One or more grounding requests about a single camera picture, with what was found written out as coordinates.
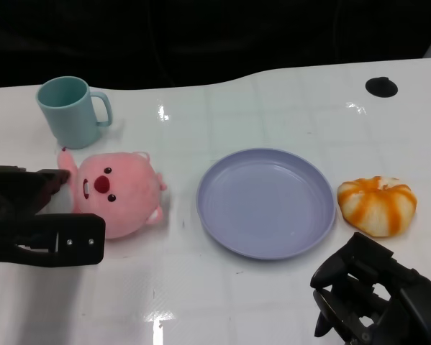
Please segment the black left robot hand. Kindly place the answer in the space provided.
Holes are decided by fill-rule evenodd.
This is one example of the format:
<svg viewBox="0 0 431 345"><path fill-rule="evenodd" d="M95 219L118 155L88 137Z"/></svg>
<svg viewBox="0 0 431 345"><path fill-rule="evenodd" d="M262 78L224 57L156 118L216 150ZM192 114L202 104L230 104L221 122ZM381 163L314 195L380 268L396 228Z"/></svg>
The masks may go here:
<svg viewBox="0 0 431 345"><path fill-rule="evenodd" d="M70 176L67 170L31 172L0 165L0 227L15 227L19 221L33 218L68 184Z"/></svg>

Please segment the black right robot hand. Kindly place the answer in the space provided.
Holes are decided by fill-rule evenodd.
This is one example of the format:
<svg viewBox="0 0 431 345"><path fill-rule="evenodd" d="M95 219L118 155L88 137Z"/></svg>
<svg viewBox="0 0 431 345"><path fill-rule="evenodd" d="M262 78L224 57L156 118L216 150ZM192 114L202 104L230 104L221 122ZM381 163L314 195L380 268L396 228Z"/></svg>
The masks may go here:
<svg viewBox="0 0 431 345"><path fill-rule="evenodd" d="M431 344L431 281L362 234L326 259L310 285L319 308L314 330L345 344Z"/></svg>

